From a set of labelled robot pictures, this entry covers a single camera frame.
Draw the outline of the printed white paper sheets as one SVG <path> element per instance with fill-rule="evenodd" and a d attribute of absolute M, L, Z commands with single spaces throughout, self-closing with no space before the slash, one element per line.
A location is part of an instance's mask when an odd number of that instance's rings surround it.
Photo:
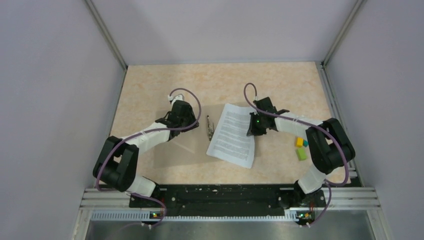
<path fill-rule="evenodd" d="M 250 106 L 226 103 L 215 127 L 206 155 L 251 169 L 255 158 L 255 139 L 248 136 Z"/>

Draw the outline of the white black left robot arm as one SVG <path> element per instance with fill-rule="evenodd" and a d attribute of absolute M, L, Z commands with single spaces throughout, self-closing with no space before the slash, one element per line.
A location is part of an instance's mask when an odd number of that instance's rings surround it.
<path fill-rule="evenodd" d="M 149 207 L 160 202 L 157 184 L 137 174 L 139 156 L 199 126 L 192 106 L 184 100 L 173 100 L 171 110 L 149 127 L 133 135 L 109 136 L 100 151 L 92 174 L 97 182 L 120 192 L 141 196 Z"/>

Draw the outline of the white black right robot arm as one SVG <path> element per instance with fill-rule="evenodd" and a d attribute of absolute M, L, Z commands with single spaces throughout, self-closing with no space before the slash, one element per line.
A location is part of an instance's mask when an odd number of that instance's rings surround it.
<path fill-rule="evenodd" d="M 250 113 L 250 126 L 247 136 L 262 136 L 268 130 L 285 132 L 307 141 L 312 165 L 295 182 L 298 188 L 293 192 L 293 200 L 299 206 L 307 206 L 314 198 L 326 178 L 335 169 L 344 167 L 348 178 L 348 162 L 356 156 L 356 151 L 340 121 L 336 118 L 315 120 L 301 117 L 286 109 L 277 110 L 269 97 L 251 103 L 254 112 Z"/>

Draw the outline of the metal folder clip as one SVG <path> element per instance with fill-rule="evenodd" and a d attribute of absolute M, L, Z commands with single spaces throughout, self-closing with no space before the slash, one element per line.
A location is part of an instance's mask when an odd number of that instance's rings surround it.
<path fill-rule="evenodd" d="M 206 116 L 206 129 L 207 129 L 207 136 L 209 141 L 213 139 L 214 133 L 215 133 L 215 125 L 211 121 L 210 116 Z"/>

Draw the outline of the yellow block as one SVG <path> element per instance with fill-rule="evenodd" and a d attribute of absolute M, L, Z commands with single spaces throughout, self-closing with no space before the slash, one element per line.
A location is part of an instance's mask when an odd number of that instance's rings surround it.
<path fill-rule="evenodd" d="M 301 137 L 297 137 L 295 140 L 295 146 L 297 148 L 302 148 L 304 146 L 304 139 Z"/>

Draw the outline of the green block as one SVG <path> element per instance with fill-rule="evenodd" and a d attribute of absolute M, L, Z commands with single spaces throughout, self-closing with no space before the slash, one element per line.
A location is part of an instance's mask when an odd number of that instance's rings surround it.
<path fill-rule="evenodd" d="M 297 155 L 297 159 L 299 161 L 304 161 L 308 158 L 308 155 L 306 153 L 306 149 L 304 147 L 299 147 L 295 150 L 296 155 Z"/>

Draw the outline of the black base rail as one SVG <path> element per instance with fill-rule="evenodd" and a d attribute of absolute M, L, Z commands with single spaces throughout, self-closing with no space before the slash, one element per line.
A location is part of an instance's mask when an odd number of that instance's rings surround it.
<path fill-rule="evenodd" d="M 160 208 L 166 216 L 283 216 L 290 209 L 326 205 L 322 190 L 303 194 L 295 184 L 162 184 L 151 199 L 130 195 L 130 208 Z"/>

